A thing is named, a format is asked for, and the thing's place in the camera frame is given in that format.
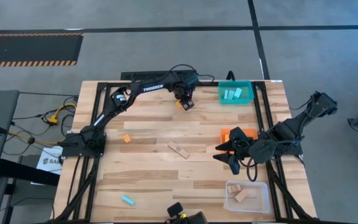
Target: teal plastic bin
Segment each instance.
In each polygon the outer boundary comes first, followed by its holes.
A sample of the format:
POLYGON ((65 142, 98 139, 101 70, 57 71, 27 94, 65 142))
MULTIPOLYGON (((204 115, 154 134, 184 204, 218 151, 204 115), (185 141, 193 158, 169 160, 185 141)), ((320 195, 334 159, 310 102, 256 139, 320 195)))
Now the teal plastic bin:
POLYGON ((218 94, 220 104, 248 104, 254 99, 254 92, 250 81, 221 81, 218 84, 218 94), (240 88, 241 94, 239 98, 228 100, 224 99, 224 91, 236 91, 240 88))

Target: wooden tabletop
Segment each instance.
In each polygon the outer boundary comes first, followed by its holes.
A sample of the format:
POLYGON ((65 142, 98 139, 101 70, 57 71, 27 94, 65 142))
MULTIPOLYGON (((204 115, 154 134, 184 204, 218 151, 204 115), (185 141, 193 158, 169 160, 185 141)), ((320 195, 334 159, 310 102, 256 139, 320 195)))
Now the wooden tabletop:
MULTIPOLYGON (((96 85, 96 81, 82 84, 72 127, 74 133, 90 123, 96 85)), ((266 86, 274 122, 290 118, 283 83, 266 81, 266 86)), ((267 128, 262 97, 259 99, 267 128)), ((108 140, 99 164, 91 221, 163 222, 168 218, 167 208, 176 202, 182 204, 188 215, 202 210, 209 222, 274 221, 271 200, 270 213, 225 209, 226 182, 248 181, 248 178, 243 167, 239 175, 232 175, 229 166, 212 157, 219 153, 215 146, 219 144, 220 129, 258 128, 254 103, 220 105, 216 86, 197 87, 193 94, 195 106, 188 111, 178 109, 175 101, 167 90, 145 93, 108 123, 105 129, 108 140), (125 134, 132 138, 129 144, 123 140, 125 134), (169 141, 188 151, 189 158, 184 159, 168 148, 169 141), (135 205, 122 201, 122 195, 133 199, 135 205)), ((76 160, 69 158, 63 164, 55 197, 56 214, 66 207, 76 160)), ((289 191, 306 212, 315 216, 303 165, 293 156, 283 156, 282 160, 289 191)), ((72 196, 77 190, 81 165, 82 161, 72 196)), ((258 165, 258 169, 257 181, 267 183, 265 165, 258 165)), ((280 193, 278 199, 285 216, 280 193)), ((80 217, 84 214, 85 203, 82 203, 80 217)))

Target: gray concrete floor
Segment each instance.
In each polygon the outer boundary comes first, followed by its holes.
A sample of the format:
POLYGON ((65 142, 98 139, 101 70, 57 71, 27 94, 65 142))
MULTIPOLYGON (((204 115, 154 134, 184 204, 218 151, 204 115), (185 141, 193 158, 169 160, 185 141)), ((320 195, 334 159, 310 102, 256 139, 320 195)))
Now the gray concrete floor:
MULTIPOLYGON (((358 25, 356 0, 254 2, 260 26, 358 25)), ((0 29, 217 25, 251 25, 247 1, 0 0, 0 29)), ((306 172, 321 219, 358 223, 358 133, 346 121, 358 112, 358 30, 261 35, 271 79, 284 81, 292 107, 315 90, 338 100, 335 115, 316 120, 304 131, 306 172)), ((78 94, 83 80, 117 80, 121 71, 166 70, 178 63, 189 63, 216 78, 225 78, 228 70, 237 79, 262 78, 252 31, 85 34, 76 66, 0 68, 0 90, 78 94)), ((42 113, 63 100, 21 95, 16 116, 42 113)), ((45 128, 39 120, 18 123, 33 132, 45 128)), ((58 128, 42 137, 60 138, 58 128)), ((5 150, 22 148, 20 141, 12 141, 5 150)), ((21 206, 15 208, 11 223, 26 223, 24 217, 41 222, 49 215, 49 203, 21 206)))

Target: wooden table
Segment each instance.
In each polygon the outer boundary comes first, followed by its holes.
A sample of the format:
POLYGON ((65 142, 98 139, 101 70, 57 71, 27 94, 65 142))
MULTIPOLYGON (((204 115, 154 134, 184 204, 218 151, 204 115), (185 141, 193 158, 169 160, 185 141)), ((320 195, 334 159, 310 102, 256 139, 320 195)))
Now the wooden table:
MULTIPOLYGON (((96 85, 96 81, 82 84, 74 133, 90 123, 96 85)), ((266 81, 266 86, 274 122, 290 118, 283 83, 266 81)), ((168 218, 167 208, 175 202, 181 202, 188 215, 202 210, 209 222, 274 220, 271 201, 270 213, 266 214, 225 209, 225 183, 248 178, 243 167, 239 175, 232 175, 229 166, 213 159, 218 153, 215 146, 219 144, 219 130, 237 126, 257 129, 258 124, 253 102, 220 105, 217 92, 215 86, 197 87, 193 94, 195 107, 189 111, 178 109, 173 94, 167 90, 145 93, 110 121, 105 130, 108 140, 99 164, 92 222, 163 222, 168 218), (132 138, 129 144, 122 138, 125 134, 132 138), (184 159, 169 149, 169 141, 187 150, 190 157, 184 159), (133 199, 135 205, 123 202, 121 195, 133 199)), ((266 122, 262 97, 259 99, 266 122)), ((306 212, 315 216, 304 167, 293 156, 283 156, 282 160, 289 191, 306 212)), ((57 214, 66 206, 75 163, 76 158, 64 162, 55 197, 57 214)), ((81 165, 80 161, 72 195, 77 190, 81 165)), ((265 166, 258 168, 257 181, 267 183, 265 166)), ((282 195, 279 190, 278 193, 284 217, 282 195)), ((84 214, 83 200, 80 217, 84 214)))

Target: white label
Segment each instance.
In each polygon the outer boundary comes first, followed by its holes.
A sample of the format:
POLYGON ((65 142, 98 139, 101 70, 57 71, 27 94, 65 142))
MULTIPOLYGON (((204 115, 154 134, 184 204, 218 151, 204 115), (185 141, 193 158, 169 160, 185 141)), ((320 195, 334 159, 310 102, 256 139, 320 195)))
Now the white label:
POLYGON ((150 86, 147 88, 143 88, 143 91, 152 91, 152 90, 158 90, 161 89, 164 85, 156 85, 156 86, 150 86))
POLYGON ((102 114, 102 116, 100 116, 100 118, 93 124, 93 126, 96 126, 99 124, 99 122, 104 118, 104 114, 102 114))

